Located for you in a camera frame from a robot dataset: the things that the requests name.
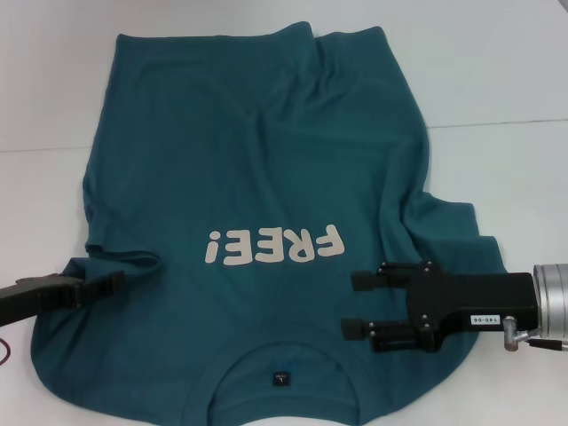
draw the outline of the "metal cylinder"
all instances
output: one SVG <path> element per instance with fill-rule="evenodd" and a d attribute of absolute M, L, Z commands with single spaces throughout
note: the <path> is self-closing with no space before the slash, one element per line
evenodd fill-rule
<path fill-rule="evenodd" d="M 540 336 L 565 339 L 568 337 L 568 264 L 537 264 L 533 276 L 540 307 Z"/>

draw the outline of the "cable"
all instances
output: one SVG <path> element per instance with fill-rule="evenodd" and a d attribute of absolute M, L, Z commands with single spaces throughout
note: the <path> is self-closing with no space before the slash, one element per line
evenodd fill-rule
<path fill-rule="evenodd" d="M 4 348 L 6 348 L 6 356 L 4 357 L 4 359 L 2 359 L 0 361 L 0 367 L 6 363 L 6 361 L 8 360 L 8 358 L 10 358 L 10 354 L 12 353 L 12 351 L 10 350 L 10 345 L 2 338 L 0 338 L 0 343 L 4 346 Z"/>

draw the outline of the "teal t-shirt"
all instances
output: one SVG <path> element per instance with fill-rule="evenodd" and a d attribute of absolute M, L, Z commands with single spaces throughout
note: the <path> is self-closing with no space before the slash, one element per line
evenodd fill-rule
<path fill-rule="evenodd" d="M 120 35 L 83 181 L 89 257 L 67 272 L 128 283 L 38 317 L 40 379 L 78 406 L 167 426 L 359 425 L 406 406 L 475 336 L 436 354 L 345 342 L 341 318 L 406 317 L 403 290 L 354 293 L 351 272 L 423 259 L 503 271 L 473 208 L 422 190 L 428 157 L 380 28 Z"/>

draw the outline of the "clothing label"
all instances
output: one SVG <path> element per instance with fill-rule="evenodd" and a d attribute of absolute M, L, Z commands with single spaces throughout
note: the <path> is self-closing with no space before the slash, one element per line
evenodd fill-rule
<path fill-rule="evenodd" d="M 471 324 L 474 326 L 497 326 L 501 324 L 499 315 L 471 315 Z"/>
<path fill-rule="evenodd" d="M 288 371 L 277 371 L 274 373 L 274 380 L 272 384 L 274 386 L 289 386 L 290 373 Z"/>

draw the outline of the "sticker label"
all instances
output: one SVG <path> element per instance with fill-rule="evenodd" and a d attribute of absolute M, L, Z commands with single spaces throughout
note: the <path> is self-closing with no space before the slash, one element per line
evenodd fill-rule
<path fill-rule="evenodd" d="M 471 315 L 473 326 L 498 326 L 499 324 L 501 324 L 499 315 Z"/>

